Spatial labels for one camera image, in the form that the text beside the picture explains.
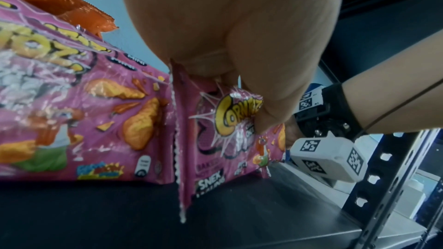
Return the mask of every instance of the small pink snack packet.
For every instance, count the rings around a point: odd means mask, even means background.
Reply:
[[[174,181],[168,74],[0,0],[0,180]]]
[[[249,173],[267,177],[267,165],[284,159],[285,129],[281,124],[255,133],[253,117],[263,103],[258,95],[190,77],[175,63],[171,80],[177,112],[175,172],[185,222],[194,198]]]

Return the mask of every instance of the large pink snack bag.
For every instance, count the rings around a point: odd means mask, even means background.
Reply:
[[[0,179],[174,181],[168,75],[0,0]]]
[[[262,172],[283,160],[284,125],[265,134],[254,131],[253,116],[262,98],[213,80],[190,77],[173,64],[173,103],[177,110],[175,137],[181,220],[192,199],[239,176]]]

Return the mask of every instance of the black wristband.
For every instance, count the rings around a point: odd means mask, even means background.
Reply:
[[[347,103],[341,83],[322,89],[323,104],[295,114],[306,137],[324,137],[331,131],[350,140],[363,130]]]

